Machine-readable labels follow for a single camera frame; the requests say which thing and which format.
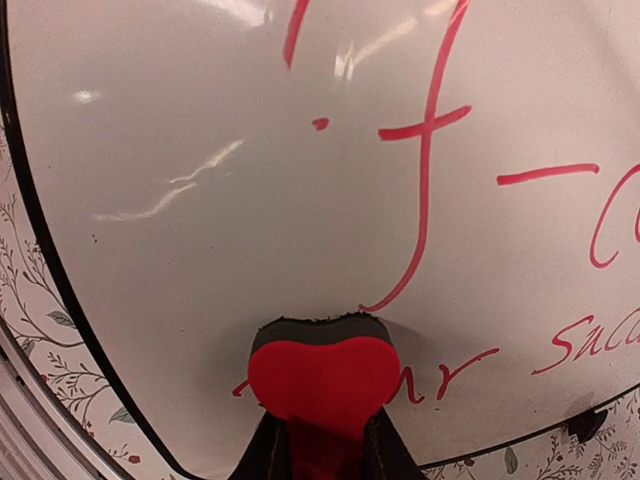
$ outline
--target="white surface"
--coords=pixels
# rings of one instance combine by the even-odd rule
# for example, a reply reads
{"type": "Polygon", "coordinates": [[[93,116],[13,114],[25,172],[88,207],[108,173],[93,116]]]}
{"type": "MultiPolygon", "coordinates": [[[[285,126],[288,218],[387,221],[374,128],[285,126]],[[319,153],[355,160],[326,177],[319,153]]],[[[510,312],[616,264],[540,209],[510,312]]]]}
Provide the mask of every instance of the white surface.
{"type": "MultiPolygon", "coordinates": [[[[114,367],[191,473],[228,473],[261,415],[231,395],[258,326],[371,305],[405,271],[420,141],[377,130],[422,120],[453,7],[312,0],[288,70],[291,0],[10,2],[19,115],[56,246],[114,367]]],[[[618,257],[589,260],[640,158],[639,19],[632,1],[471,3],[438,114],[473,110],[434,133],[427,250],[376,312],[426,397],[389,406],[419,463],[530,433],[640,378],[640,349],[624,342],[571,361],[593,328],[604,346],[640,306],[637,179],[596,249],[618,257]],[[592,162],[598,175],[496,185],[592,162]],[[532,376],[587,315],[562,337],[570,359],[532,376]],[[494,347],[436,400],[439,364],[494,347]]]]}

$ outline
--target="red dash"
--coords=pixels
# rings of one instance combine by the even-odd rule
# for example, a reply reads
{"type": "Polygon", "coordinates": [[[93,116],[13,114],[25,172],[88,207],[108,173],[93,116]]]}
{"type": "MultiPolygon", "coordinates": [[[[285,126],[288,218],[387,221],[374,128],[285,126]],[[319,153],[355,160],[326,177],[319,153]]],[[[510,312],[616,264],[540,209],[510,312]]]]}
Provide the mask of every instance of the red dash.
{"type": "Polygon", "coordinates": [[[575,165],[563,165],[561,167],[539,168],[528,172],[515,173],[513,175],[498,175],[498,185],[514,185],[516,183],[529,182],[545,177],[556,177],[558,175],[568,175],[570,173],[598,173],[600,167],[595,163],[578,163],[575,165]]]}
{"type": "Polygon", "coordinates": [[[315,120],[311,120],[311,124],[315,127],[316,130],[321,132],[329,126],[329,119],[325,117],[316,118],[315,120]]]}
{"type": "Polygon", "coordinates": [[[310,1],[311,0],[297,0],[296,7],[291,15],[291,20],[289,20],[287,38],[284,41],[284,49],[282,52],[284,54],[284,61],[287,63],[289,69],[291,69],[291,64],[293,63],[293,54],[296,51],[300,27],[302,26],[302,21],[304,20],[305,13],[307,13],[307,7],[310,1]]]}
{"type": "MultiPolygon", "coordinates": [[[[360,305],[359,308],[364,312],[378,311],[391,303],[400,293],[407,287],[413,276],[415,275],[422,256],[427,247],[427,229],[429,226],[429,165],[431,160],[431,140],[433,138],[433,132],[436,130],[436,107],[438,104],[438,96],[440,94],[440,88],[442,87],[442,78],[444,77],[444,70],[447,66],[447,60],[451,53],[451,48],[462,24],[464,15],[469,7],[471,0],[458,0],[455,10],[449,20],[449,27],[440,45],[438,51],[438,57],[433,69],[433,76],[431,77],[431,85],[429,86],[429,94],[427,95],[427,106],[424,112],[424,122],[420,128],[420,219],[418,221],[418,240],[416,243],[415,251],[409,262],[405,273],[399,280],[398,284],[378,303],[366,307],[360,305]]],[[[460,115],[460,111],[464,110],[464,107],[459,110],[454,110],[448,115],[456,115],[458,120],[464,115],[460,115]]]]}
{"type": "MultiPolygon", "coordinates": [[[[464,107],[460,107],[453,112],[449,112],[445,115],[442,115],[436,118],[434,130],[438,130],[440,128],[444,128],[447,125],[451,125],[452,123],[457,122],[458,120],[462,120],[471,112],[471,106],[465,105],[464,107]]],[[[383,142],[389,142],[393,140],[405,140],[407,138],[418,137],[422,134],[422,130],[424,128],[424,122],[416,123],[415,125],[410,125],[408,127],[400,127],[400,128],[381,128],[378,130],[378,136],[380,140],[383,142]]]]}

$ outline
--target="red handwriting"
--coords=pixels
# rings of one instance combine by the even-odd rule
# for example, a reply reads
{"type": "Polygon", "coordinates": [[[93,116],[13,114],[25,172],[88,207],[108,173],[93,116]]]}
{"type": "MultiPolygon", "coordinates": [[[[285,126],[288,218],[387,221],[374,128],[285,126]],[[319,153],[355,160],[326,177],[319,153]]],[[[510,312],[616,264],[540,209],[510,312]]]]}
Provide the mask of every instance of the red handwriting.
{"type": "Polygon", "coordinates": [[[422,402],[424,402],[424,395],[420,395],[420,397],[418,398],[416,397],[416,389],[411,367],[404,367],[402,369],[402,374],[400,375],[400,380],[398,380],[398,385],[396,386],[393,394],[391,395],[391,398],[387,403],[391,403],[396,398],[396,396],[400,392],[400,389],[402,388],[402,384],[405,382],[407,383],[407,397],[409,397],[409,402],[411,402],[413,405],[420,405],[422,402]]]}
{"type": "Polygon", "coordinates": [[[249,380],[245,380],[240,385],[238,385],[236,388],[234,388],[233,391],[231,392],[231,394],[234,397],[241,397],[242,396],[242,391],[245,388],[247,388],[248,386],[249,386],[249,380]]]}
{"type": "Polygon", "coordinates": [[[497,182],[499,186],[514,185],[516,183],[524,183],[539,178],[555,177],[558,175],[567,175],[570,173],[598,173],[600,167],[595,163],[579,163],[576,165],[564,165],[561,167],[547,167],[538,170],[530,170],[528,172],[516,173],[513,175],[498,175],[497,182]]]}
{"type": "MultiPolygon", "coordinates": [[[[640,325],[640,308],[636,308],[633,312],[627,315],[613,331],[607,337],[604,345],[601,343],[601,339],[603,334],[605,333],[606,328],[603,325],[596,325],[595,328],[589,331],[585,335],[584,343],[582,347],[576,355],[573,357],[572,362],[579,360],[585,353],[589,353],[590,357],[598,355],[600,352],[611,352],[618,348],[620,345],[632,345],[632,344],[640,344],[640,332],[636,332],[638,326],[640,325]],[[636,315],[638,318],[633,326],[628,330],[626,337],[620,337],[619,332],[622,329],[622,326],[625,325],[631,318],[636,315]]],[[[565,339],[565,336],[570,336],[575,332],[580,330],[580,327],[583,325],[591,325],[595,320],[594,315],[588,315],[571,325],[562,328],[551,340],[551,343],[561,349],[564,349],[564,355],[557,362],[549,365],[548,367],[541,368],[539,370],[534,370],[531,372],[531,375],[540,375],[541,373],[548,372],[549,370],[553,370],[556,367],[562,365],[565,361],[567,361],[571,354],[573,353],[574,343],[570,340],[565,339]]]]}
{"type": "MultiPolygon", "coordinates": [[[[452,112],[446,113],[438,118],[434,123],[434,130],[446,127],[452,123],[462,120],[471,112],[471,107],[465,105],[452,112]]],[[[381,128],[378,130],[378,136],[383,142],[389,142],[393,140],[406,140],[407,138],[418,137],[422,135],[422,128],[424,123],[416,123],[415,125],[409,125],[408,127],[400,128],[381,128]]]]}
{"type": "MultiPolygon", "coordinates": [[[[616,250],[613,253],[613,255],[611,255],[611,257],[609,257],[608,260],[600,261],[600,260],[598,260],[596,258],[596,245],[598,243],[598,237],[600,236],[600,231],[602,230],[602,224],[604,223],[605,219],[607,218],[607,214],[609,213],[609,208],[611,208],[611,204],[616,199],[616,196],[618,195],[618,193],[620,193],[620,190],[622,189],[622,187],[624,187],[625,184],[629,180],[631,180],[631,178],[638,172],[640,172],[640,164],[639,165],[635,165],[634,167],[632,167],[631,170],[629,170],[625,174],[625,176],[622,177],[622,179],[616,185],[616,188],[614,188],[613,192],[611,192],[611,195],[609,196],[609,199],[607,200],[607,203],[605,203],[604,208],[602,209],[602,213],[600,214],[600,218],[598,218],[598,223],[596,223],[596,229],[593,232],[593,237],[591,237],[591,248],[590,248],[590,251],[589,251],[589,258],[591,260],[591,264],[596,268],[606,268],[606,267],[608,267],[616,259],[616,257],[618,256],[618,253],[620,253],[618,250],[616,250]]],[[[638,210],[638,214],[636,215],[635,235],[636,235],[636,240],[638,242],[640,242],[640,210],[638,210]]]]}
{"type": "MultiPolygon", "coordinates": [[[[427,247],[427,227],[429,225],[429,163],[431,158],[431,140],[433,132],[436,130],[436,107],[440,88],[442,87],[442,78],[444,77],[447,60],[449,59],[451,48],[453,47],[453,43],[458,30],[460,29],[460,25],[462,24],[467,8],[469,7],[470,1],[471,0],[458,0],[458,4],[451,15],[449,26],[444,35],[442,45],[440,45],[438,57],[436,58],[433,76],[431,78],[431,85],[427,95],[427,106],[424,112],[424,121],[418,126],[404,128],[403,135],[408,135],[408,132],[417,133],[418,131],[420,135],[420,217],[418,221],[418,240],[415,251],[404,275],[391,292],[374,305],[360,305],[359,308],[361,311],[375,312],[389,305],[389,303],[391,303],[407,287],[415,275],[427,247]]],[[[455,112],[458,112],[456,114],[456,120],[460,120],[464,117],[464,115],[460,116],[460,110],[455,112]]]]}
{"type": "MultiPolygon", "coordinates": [[[[453,372],[451,372],[449,370],[449,367],[447,367],[446,365],[444,364],[439,365],[438,368],[440,368],[440,371],[442,372],[442,383],[440,384],[440,388],[438,388],[438,392],[436,393],[436,400],[440,401],[444,399],[447,393],[447,388],[449,387],[453,379],[455,379],[458,375],[460,375],[464,370],[471,367],[473,364],[481,361],[482,359],[489,357],[491,355],[496,355],[499,352],[500,352],[499,348],[492,348],[491,350],[487,350],[486,352],[483,352],[480,355],[476,355],[468,362],[463,363],[460,367],[456,368],[453,372]]],[[[398,393],[400,393],[400,390],[402,389],[403,384],[406,384],[407,386],[406,391],[407,391],[407,399],[409,400],[409,403],[411,403],[412,405],[420,405],[422,402],[424,402],[425,396],[421,394],[416,394],[416,385],[415,385],[415,379],[413,376],[413,370],[411,369],[411,367],[404,367],[402,369],[402,373],[400,374],[400,378],[398,379],[398,383],[396,384],[396,387],[393,391],[393,394],[389,398],[389,401],[387,401],[387,404],[391,403],[396,399],[396,397],[398,396],[398,393]]],[[[234,397],[241,397],[242,392],[248,386],[249,386],[249,381],[245,380],[236,388],[234,388],[231,394],[234,397]]]]}
{"type": "Polygon", "coordinates": [[[287,67],[290,69],[293,63],[293,54],[296,51],[296,43],[298,43],[298,35],[300,34],[300,27],[302,27],[302,21],[304,15],[307,13],[307,7],[311,0],[297,0],[296,6],[291,14],[291,20],[289,20],[289,28],[287,29],[287,38],[284,41],[284,48],[282,50],[284,61],[287,63],[287,67]]]}
{"type": "Polygon", "coordinates": [[[311,125],[313,125],[313,127],[316,130],[321,132],[322,130],[324,130],[325,128],[327,128],[329,126],[329,119],[325,118],[325,117],[316,118],[315,120],[311,120],[311,125]]]}
{"type": "Polygon", "coordinates": [[[473,357],[468,362],[465,362],[460,367],[456,368],[453,371],[453,373],[451,373],[449,371],[449,368],[446,365],[439,365],[438,368],[442,372],[442,384],[440,385],[440,388],[438,389],[438,394],[436,395],[436,400],[442,400],[444,398],[444,395],[447,393],[447,387],[449,386],[449,383],[451,383],[451,380],[453,380],[460,373],[462,373],[462,371],[465,368],[469,368],[471,365],[473,365],[476,362],[479,362],[483,358],[488,357],[489,355],[495,355],[498,352],[500,352],[499,348],[492,348],[491,350],[487,350],[486,352],[481,353],[480,355],[476,355],[475,357],[473,357]]]}

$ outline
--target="floral wallpaper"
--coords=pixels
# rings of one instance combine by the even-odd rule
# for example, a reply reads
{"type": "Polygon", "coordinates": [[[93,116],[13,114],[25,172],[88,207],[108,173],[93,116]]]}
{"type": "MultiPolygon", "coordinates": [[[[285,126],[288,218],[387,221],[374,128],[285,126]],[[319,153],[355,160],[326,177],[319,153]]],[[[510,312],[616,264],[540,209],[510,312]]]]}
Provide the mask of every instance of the floral wallpaper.
{"type": "MultiPolygon", "coordinates": [[[[183,478],[137,427],[76,330],[35,241],[1,125],[0,312],[42,382],[108,455],[139,480],[183,478]]],[[[636,390],[609,406],[609,418],[586,444],[558,429],[425,475],[430,480],[640,480],[639,433],[636,390]]]]}

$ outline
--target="leaf pattern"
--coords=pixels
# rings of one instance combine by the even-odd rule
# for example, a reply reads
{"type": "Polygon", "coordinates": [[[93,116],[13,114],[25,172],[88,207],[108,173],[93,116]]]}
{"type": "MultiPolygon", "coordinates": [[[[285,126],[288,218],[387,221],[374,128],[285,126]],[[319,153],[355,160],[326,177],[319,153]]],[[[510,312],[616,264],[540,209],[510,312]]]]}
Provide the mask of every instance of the leaf pattern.
{"type": "Polygon", "coordinates": [[[632,462],[630,457],[625,456],[615,467],[615,472],[620,475],[620,480],[631,480],[636,474],[637,467],[637,463],[632,462]]]}
{"type": "Polygon", "coordinates": [[[518,457],[511,447],[507,447],[504,451],[504,464],[509,475],[513,475],[518,470],[518,457]]]}
{"type": "Polygon", "coordinates": [[[111,415],[109,423],[111,422],[136,423],[131,414],[124,407],[119,408],[113,415],[111,415]]]}
{"type": "Polygon", "coordinates": [[[35,348],[35,346],[36,346],[36,342],[32,338],[25,339],[22,342],[22,345],[20,345],[20,347],[22,348],[22,351],[27,357],[31,356],[31,352],[33,352],[33,349],[35,348]]]}
{"type": "Polygon", "coordinates": [[[569,453],[573,453],[577,460],[584,455],[584,450],[585,450],[585,444],[580,443],[578,441],[578,437],[575,435],[572,435],[569,443],[569,453]]]}
{"type": "Polygon", "coordinates": [[[73,323],[71,317],[64,312],[60,312],[58,310],[54,310],[47,314],[47,317],[53,319],[58,325],[62,325],[63,327],[76,328],[76,324],[73,323]]]}
{"type": "Polygon", "coordinates": [[[609,454],[607,455],[607,460],[610,462],[618,458],[618,454],[620,452],[624,452],[627,449],[627,442],[623,440],[618,440],[614,442],[609,447],[609,454]]]}
{"type": "Polygon", "coordinates": [[[596,453],[593,456],[593,458],[589,462],[589,465],[587,465],[587,468],[591,471],[591,478],[595,478],[595,476],[600,472],[603,461],[604,458],[602,457],[601,453],[596,453]]]}

